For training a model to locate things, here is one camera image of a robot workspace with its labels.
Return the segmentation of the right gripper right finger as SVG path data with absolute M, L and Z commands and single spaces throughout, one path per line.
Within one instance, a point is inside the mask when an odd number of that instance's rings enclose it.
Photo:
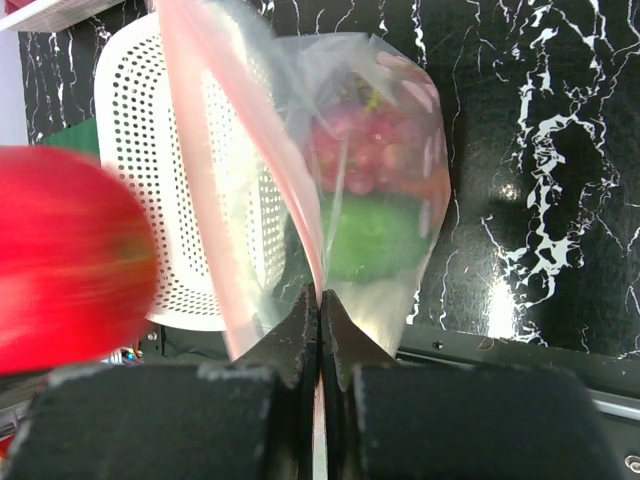
M 332 479 L 619 479 L 599 412 L 549 368 L 404 366 L 320 307 L 327 474 Z

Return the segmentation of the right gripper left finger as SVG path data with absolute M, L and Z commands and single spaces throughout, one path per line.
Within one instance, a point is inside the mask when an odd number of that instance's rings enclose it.
M 55 370 L 1 465 L 5 479 L 309 479 L 318 307 L 287 317 L 230 364 Z

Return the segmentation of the red fake apple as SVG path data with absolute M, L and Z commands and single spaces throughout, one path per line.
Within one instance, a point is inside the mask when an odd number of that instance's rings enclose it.
M 147 328 L 158 280 L 139 201 L 95 158 L 1 149 L 1 372 L 100 360 Z

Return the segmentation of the clear zip top bag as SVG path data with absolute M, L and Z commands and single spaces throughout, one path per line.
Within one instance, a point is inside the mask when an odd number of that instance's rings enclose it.
M 153 8 L 229 355 L 306 284 L 396 352 L 451 192 L 432 79 L 373 35 L 276 37 L 241 1 Z

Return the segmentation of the green fake pepper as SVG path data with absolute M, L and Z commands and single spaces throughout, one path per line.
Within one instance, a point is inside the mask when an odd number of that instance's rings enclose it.
M 345 193 L 341 203 L 320 201 L 330 280 L 366 283 L 416 267 L 430 250 L 433 231 L 423 203 L 402 194 Z

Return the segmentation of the orange fake fruit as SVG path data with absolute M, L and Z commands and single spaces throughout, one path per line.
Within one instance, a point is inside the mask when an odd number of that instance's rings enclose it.
M 428 178 L 406 180 L 402 190 L 409 195 L 425 200 L 435 197 L 449 197 L 451 186 L 448 170 L 440 168 Z

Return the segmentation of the purple fake grapes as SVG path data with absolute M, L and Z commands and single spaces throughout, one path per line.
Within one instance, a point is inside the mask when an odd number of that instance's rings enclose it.
M 345 102 L 314 118 L 303 148 L 309 173 L 323 190 L 356 195 L 398 191 L 429 167 L 425 160 L 432 115 L 388 101 L 375 106 Z

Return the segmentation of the large white perforated basket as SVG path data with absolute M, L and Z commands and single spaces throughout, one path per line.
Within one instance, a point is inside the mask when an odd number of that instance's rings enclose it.
M 244 185 L 240 239 L 265 292 L 279 283 L 286 247 L 286 209 L 280 193 L 236 113 L 210 73 L 202 77 L 218 180 Z M 152 322 L 184 330 L 224 328 L 200 240 L 182 164 L 169 79 L 156 14 L 115 33 L 104 47 L 94 79 L 99 153 L 139 200 L 158 244 L 159 282 Z

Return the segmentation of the green cloth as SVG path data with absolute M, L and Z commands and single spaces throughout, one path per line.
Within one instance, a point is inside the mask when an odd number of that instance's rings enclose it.
M 68 126 L 64 130 L 42 140 L 43 145 L 99 154 L 97 125 L 95 118 Z

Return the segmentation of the small white basket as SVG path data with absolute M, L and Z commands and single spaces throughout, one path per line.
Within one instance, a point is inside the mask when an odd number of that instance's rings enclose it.
M 1 31 L 57 33 L 123 0 L 37 0 L 1 18 Z

